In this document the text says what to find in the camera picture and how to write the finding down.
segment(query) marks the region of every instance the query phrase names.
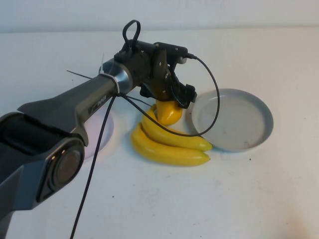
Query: black wire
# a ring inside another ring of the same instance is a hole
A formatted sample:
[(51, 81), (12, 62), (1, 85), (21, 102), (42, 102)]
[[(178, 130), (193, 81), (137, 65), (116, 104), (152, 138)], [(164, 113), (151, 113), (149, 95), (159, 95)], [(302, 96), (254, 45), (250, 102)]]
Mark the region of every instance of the black wire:
[(81, 75), (81, 74), (78, 74), (78, 73), (75, 73), (75, 72), (72, 72), (72, 71), (69, 71), (69, 70), (66, 70), (67, 72), (70, 72), (70, 73), (72, 73), (72, 74), (74, 74), (74, 75), (77, 75), (77, 76), (82, 76), (82, 77), (84, 77), (84, 78), (87, 78), (87, 79), (92, 79), (91, 77), (88, 77), (88, 76), (84, 76), (84, 75)]
[(215, 118), (214, 118), (212, 124), (211, 124), (206, 130), (204, 130), (203, 132), (201, 132), (201, 133), (196, 133), (196, 134), (184, 134), (184, 133), (177, 133), (177, 132), (174, 132), (174, 131), (172, 131), (172, 130), (169, 130), (168, 128), (166, 128), (165, 126), (161, 125), (161, 124), (158, 123), (156, 120), (154, 120), (152, 117), (150, 117), (150, 116), (149, 116), (145, 111), (143, 111), (137, 104), (135, 104), (133, 101), (131, 101), (128, 96), (126, 96), (125, 94), (122, 94), (122, 93), (120, 93), (120, 96), (121, 96), (122, 98), (124, 98), (126, 101), (128, 101), (129, 103), (131, 103), (136, 109), (138, 109), (142, 114), (144, 114), (149, 120), (151, 120), (153, 123), (155, 123), (158, 127), (164, 129), (165, 131), (167, 131), (167, 132), (169, 132), (169, 133), (172, 133), (172, 134), (175, 134), (175, 135), (179, 135), (179, 136), (185, 136), (185, 137), (196, 137), (196, 136), (201, 136), (201, 135), (207, 133), (207, 132), (214, 126), (214, 124), (216, 123), (217, 117), (218, 117), (218, 114), (219, 114), (219, 109), (220, 109), (220, 94), (219, 94), (219, 88), (218, 88), (218, 86), (217, 86), (215, 77), (214, 77), (213, 74), (211, 73), (211, 71), (210, 71), (210, 69), (208, 68), (208, 66), (207, 66), (201, 59), (199, 59), (199, 58), (196, 57), (196, 56), (194, 56), (193, 59), (198, 60), (198, 61), (206, 68), (206, 70), (207, 70), (208, 73), (210, 74), (211, 78), (213, 79), (213, 82), (214, 82), (215, 88), (216, 88), (216, 92), (217, 92), (217, 110), (216, 110)]
[(112, 104), (113, 104), (115, 98), (116, 98), (116, 96), (112, 97), (112, 99), (110, 101), (110, 104), (108, 106), (108, 109), (106, 110), (106, 113), (105, 113), (105, 117), (104, 117), (104, 120), (103, 120), (103, 123), (102, 123), (102, 127), (101, 127), (101, 131), (100, 131), (100, 134), (99, 134), (98, 143), (96, 144), (96, 148), (95, 148), (95, 152), (94, 152), (93, 161), (92, 161), (92, 164), (91, 164), (89, 177), (88, 177), (88, 180), (86, 182), (86, 186), (85, 186), (85, 189), (84, 189), (83, 197), (82, 197), (82, 200), (81, 200), (81, 204), (80, 204), (78, 213), (77, 213), (76, 218), (75, 218), (75, 222), (74, 222), (74, 225), (73, 225), (73, 229), (72, 229), (72, 233), (71, 233), (70, 239), (73, 239), (74, 234), (75, 234), (75, 230), (76, 230), (76, 226), (78, 225), (78, 222), (79, 222), (79, 218), (80, 218), (81, 211), (82, 211), (82, 208), (83, 208), (83, 205), (84, 205), (84, 201), (85, 201), (86, 195), (88, 193), (90, 182), (91, 182), (91, 179), (92, 179), (93, 170), (94, 170), (96, 158), (98, 156), (98, 152), (99, 152), (99, 148), (100, 148), (100, 144), (101, 144), (102, 135), (103, 135), (103, 131), (104, 131), (104, 128), (105, 128), (106, 120), (108, 119), (108, 116), (110, 114), (110, 110), (111, 110), (111, 107), (112, 107)]
[(145, 101), (142, 101), (142, 100), (140, 100), (140, 99), (134, 98), (134, 97), (132, 97), (132, 96), (127, 96), (127, 98), (130, 98), (130, 99), (135, 100), (135, 101), (142, 102), (143, 104), (152, 107), (150, 104), (146, 103)]

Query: plastic fruit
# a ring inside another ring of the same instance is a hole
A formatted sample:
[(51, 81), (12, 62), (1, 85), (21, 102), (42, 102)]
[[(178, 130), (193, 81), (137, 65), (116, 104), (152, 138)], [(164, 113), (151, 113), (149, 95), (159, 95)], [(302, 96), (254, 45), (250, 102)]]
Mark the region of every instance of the plastic fruit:
[(179, 121), (183, 114), (183, 109), (178, 107), (175, 101), (156, 100), (157, 119), (163, 125), (171, 125)]
[[(152, 106), (147, 111), (147, 114), (156, 120), (154, 110), (155, 110), (155, 107)], [(162, 144), (166, 144), (170, 146), (182, 147), (182, 148), (192, 148), (192, 149), (197, 149), (200, 151), (209, 151), (212, 149), (212, 144), (208, 142), (206, 139), (199, 136), (184, 137), (184, 136), (172, 134), (160, 128), (159, 126), (157, 126), (155, 123), (149, 120), (146, 116), (143, 116), (142, 126), (144, 131), (148, 135), (148, 137), (158, 143), (162, 143)], [(169, 127), (166, 127), (166, 128), (174, 132), (179, 132)]]
[(139, 123), (131, 135), (134, 149), (142, 156), (165, 164), (178, 166), (197, 166), (210, 160), (202, 151), (189, 148), (172, 147), (149, 139)]

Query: white wall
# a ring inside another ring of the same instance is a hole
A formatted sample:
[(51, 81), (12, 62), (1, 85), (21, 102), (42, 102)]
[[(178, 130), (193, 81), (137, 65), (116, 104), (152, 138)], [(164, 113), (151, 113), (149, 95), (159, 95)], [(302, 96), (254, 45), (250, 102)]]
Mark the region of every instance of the white wall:
[(0, 0), (0, 32), (319, 25), (319, 0)]

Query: white table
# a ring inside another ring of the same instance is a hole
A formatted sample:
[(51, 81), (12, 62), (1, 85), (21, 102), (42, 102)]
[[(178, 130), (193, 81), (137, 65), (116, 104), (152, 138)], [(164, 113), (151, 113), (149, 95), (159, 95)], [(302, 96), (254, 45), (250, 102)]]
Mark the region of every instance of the white table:
[[(316, 238), (319, 28), (142, 31), (140, 40), (187, 47), (220, 88), (261, 98), (274, 130), (251, 151), (213, 150), (202, 166), (171, 167), (134, 152), (130, 133), (141, 114), (116, 99), (115, 131), (99, 154), (76, 238)], [(123, 43), (121, 32), (0, 34), (0, 115), (85, 81), (66, 70), (96, 76), (102, 53), (112, 58)], [(214, 89), (196, 61), (176, 73), (199, 94)], [(69, 238), (90, 162), (40, 206), (14, 213), (7, 239)]]

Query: gray plate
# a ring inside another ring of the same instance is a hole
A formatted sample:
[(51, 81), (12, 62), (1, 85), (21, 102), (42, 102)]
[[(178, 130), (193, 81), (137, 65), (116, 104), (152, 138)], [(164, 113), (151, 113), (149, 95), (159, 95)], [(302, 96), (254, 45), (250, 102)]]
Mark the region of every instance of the gray plate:
[[(215, 147), (243, 151), (263, 143), (271, 134), (273, 116), (258, 97), (236, 89), (220, 89), (220, 112), (214, 127), (203, 135)], [(207, 129), (217, 109), (216, 91), (200, 96), (192, 110), (197, 132)]]

